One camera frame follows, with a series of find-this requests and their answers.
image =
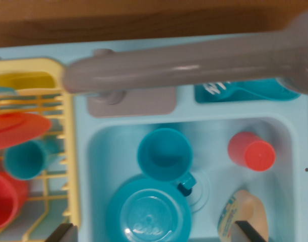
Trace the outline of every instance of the red cup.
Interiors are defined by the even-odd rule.
[[[251,132],[233,136],[228,145],[228,154],[234,163],[255,171],[268,170],[276,160],[272,145]]]
[[[0,228],[10,223],[23,207],[28,197],[25,181],[16,180],[0,172]]]

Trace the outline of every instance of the gray faucet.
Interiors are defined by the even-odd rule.
[[[113,92],[117,102],[131,89],[272,77],[308,94],[308,12],[281,31],[130,52],[103,49],[68,66],[63,84],[70,93],[107,98]]]

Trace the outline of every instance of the toy sink basin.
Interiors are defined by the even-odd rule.
[[[128,51],[215,38],[221,37],[1,48],[0,56],[49,56],[69,64],[90,56],[98,48]],[[240,189],[249,190],[264,203],[270,241],[308,241],[308,96],[289,102],[198,104],[194,86],[180,86],[176,109],[167,115],[98,119],[87,112],[84,96],[75,97],[75,111],[81,204],[79,241],[110,241],[105,226],[108,203],[119,187],[141,175],[138,145],[146,134],[160,127],[174,128],[187,136],[193,147],[193,166],[209,178],[209,200],[193,214],[190,242],[219,241],[219,216],[230,196]],[[254,172],[230,161],[230,138],[247,130],[276,149],[277,159],[270,170]]]

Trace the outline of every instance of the faucet base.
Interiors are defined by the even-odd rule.
[[[88,111],[97,118],[162,115],[175,108],[176,87],[130,90],[113,105],[97,97],[88,98]]]

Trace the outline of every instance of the teal bowl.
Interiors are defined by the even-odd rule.
[[[111,200],[106,226],[112,242],[187,242],[192,225],[184,196],[172,185],[140,179]]]

